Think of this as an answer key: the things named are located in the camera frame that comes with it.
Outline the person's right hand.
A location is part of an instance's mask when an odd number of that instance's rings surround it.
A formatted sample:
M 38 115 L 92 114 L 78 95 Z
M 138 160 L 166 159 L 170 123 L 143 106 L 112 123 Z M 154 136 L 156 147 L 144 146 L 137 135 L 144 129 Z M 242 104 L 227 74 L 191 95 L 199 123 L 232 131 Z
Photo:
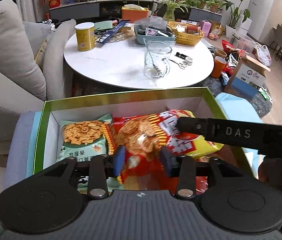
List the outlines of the person's right hand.
M 264 157 L 258 168 L 259 180 L 271 187 L 282 190 L 282 159 Z

